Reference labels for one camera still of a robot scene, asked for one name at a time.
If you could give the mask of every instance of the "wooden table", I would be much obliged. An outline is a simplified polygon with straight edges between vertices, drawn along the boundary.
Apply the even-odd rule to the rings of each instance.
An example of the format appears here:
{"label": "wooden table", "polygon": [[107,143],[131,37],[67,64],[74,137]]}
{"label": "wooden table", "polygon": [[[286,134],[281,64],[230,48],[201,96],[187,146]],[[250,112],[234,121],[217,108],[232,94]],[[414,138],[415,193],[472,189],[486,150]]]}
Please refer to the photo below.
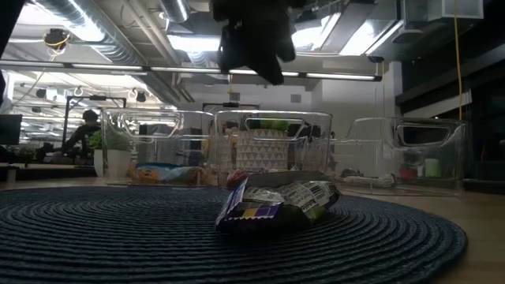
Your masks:
{"label": "wooden table", "polygon": [[[98,177],[19,181],[0,190],[57,186],[104,185]],[[358,195],[351,192],[344,194]],[[435,283],[505,283],[505,195],[466,192],[462,198],[366,196],[377,200],[415,207],[443,216],[458,224],[467,233],[469,247],[466,257]]]}

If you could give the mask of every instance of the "potted plant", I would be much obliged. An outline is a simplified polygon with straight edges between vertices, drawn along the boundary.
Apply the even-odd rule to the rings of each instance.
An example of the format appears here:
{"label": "potted plant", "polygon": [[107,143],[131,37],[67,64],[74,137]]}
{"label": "potted plant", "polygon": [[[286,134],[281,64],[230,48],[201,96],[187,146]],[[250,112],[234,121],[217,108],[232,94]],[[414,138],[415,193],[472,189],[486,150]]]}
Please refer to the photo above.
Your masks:
{"label": "potted plant", "polygon": [[[124,133],[116,133],[113,129],[107,129],[107,176],[109,178],[123,178],[128,173],[131,161],[129,140]],[[95,149],[93,164],[96,175],[103,176],[103,142],[102,133],[93,133],[89,140],[90,147]]]}
{"label": "potted plant", "polygon": [[35,159],[36,151],[32,148],[23,147],[19,150],[19,159],[24,163],[24,167],[27,168],[28,164]]}

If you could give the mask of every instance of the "plastic bin handle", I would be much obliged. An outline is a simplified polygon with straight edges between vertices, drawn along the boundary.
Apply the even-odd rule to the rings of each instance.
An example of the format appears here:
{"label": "plastic bin handle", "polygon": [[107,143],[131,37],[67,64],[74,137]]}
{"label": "plastic bin handle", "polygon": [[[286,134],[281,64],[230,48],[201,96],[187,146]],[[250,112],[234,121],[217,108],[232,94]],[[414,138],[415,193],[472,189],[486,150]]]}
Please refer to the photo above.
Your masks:
{"label": "plastic bin handle", "polygon": [[[258,137],[253,134],[251,129],[249,128],[249,121],[287,121],[287,122],[296,122],[300,124],[300,128],[294,135],[294,137],[291,138],[262,138]],[[301,130],[305,127],[305,121],[300,118],[246,118],[245,119],[245,128],[247,129],[247,132],[249,135],[252,137],[253,140],[261,140],[261,141],[296,141],[298,139],[298,136],[301,133]]]}
{"label": "plastic bin handle", "polygon": [[409,147],[419,147],[419,146],[441,146],[444,145],[447,140],[449,140],[449,137],[451,136],[451,128],[446,125],[398,125],[396,127],[396,132],[398,132],[401,129],[404,128],[418,128],[418,129],[445,129],[446,130],[446,135],[443,137],[442,140],[440,141],[435,141],[435,142],[429,142],[429,143],[418,143],[418,144],[412,144],[412,143],[407,143],[403,139],[403,136],[399,136],[400,140],[402,141],[403,145],[409,146]]}
{"label": "plastic bin handle", "polygon": [[[125,121],[125,117],[124,116],[121,116],[121,122],[122,122],[123,125],[128,125],[126,123],[126,121]],[[179,127],[180,122],[181,122],[181,120],[178,119],[177,122],[175,122],[175,125],[172,128],[172,131],[170,131],[170,133],[168,133],[168,134],[163,134],[163,135],[141,135],[141,134],[135,134],[135,133],[132,133],[128,127],[125,127],[125,128],[126,128],[126,132],[128,133],[128,135],[130,135],[131,137],[135,137],[135,138],[170,138],[170,137],[172,137],[172,135],[174,135],[174,132]]]}

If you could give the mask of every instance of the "yellow cable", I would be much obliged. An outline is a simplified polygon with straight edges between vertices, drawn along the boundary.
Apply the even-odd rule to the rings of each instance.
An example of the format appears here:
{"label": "yellow cable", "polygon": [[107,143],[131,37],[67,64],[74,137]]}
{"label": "yellow cable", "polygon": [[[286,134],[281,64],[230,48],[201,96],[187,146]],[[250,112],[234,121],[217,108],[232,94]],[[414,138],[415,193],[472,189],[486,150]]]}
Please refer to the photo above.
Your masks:
{"label": "yellow cable", "polygon": [[463,119],[463,86],[461,80],[461,65],[459,63],[459,39],[458,39],[458,0],[454,0],[454,36],[456,38],[456,69],[458,70],[459,88],[459,120]]}
{"label": "yellow cable", "polygon": [[382,114],[386,117],[386,77],[384,73],[384,61],[382,61]]}
{"label": "yellow cable", "polygon": [[44,35],[42,39],[43,39],[44,43],[47,46],[49,46],[49,47],[57,47],[57,46],[62,45],[63,43],[65,43],[69,39],[69,37],[70,37],[70,34],[68,34],[66,36],[66,38],[64,40],[62,40],[61,42],[59,42],[59,43],[46,43],[46,35]]}

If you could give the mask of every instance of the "green plant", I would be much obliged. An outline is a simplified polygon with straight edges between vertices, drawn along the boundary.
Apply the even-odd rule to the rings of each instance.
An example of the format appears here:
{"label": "green plant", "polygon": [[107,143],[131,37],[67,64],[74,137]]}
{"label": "green plant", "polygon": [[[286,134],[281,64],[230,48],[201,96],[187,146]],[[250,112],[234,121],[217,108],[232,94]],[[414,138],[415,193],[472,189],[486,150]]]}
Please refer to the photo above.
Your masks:
{"label": "green plant", "polygon": [[89,147],[95,150],[102,150],[102,132],[96,131],[89,137]]}
{"label": "green plant", "polygon": [[23,163],[29,163],[35,159],[36,151],[32,148],[23,147],[19,150],[18,157],[23,161]]}
{"label": "green plant", "polygon": [[[107,150],[130,151],[130,143],[124,132],[118,132],[111,127],[106,128],[105,144]],[[102,150],[102,132],[97,131],[89,137],[89,147],[95,150]]]}
{"label": "green plant", "polygon": [[130,151],[128,134],[109,126],[105,129],[105,144],[108,150]]}

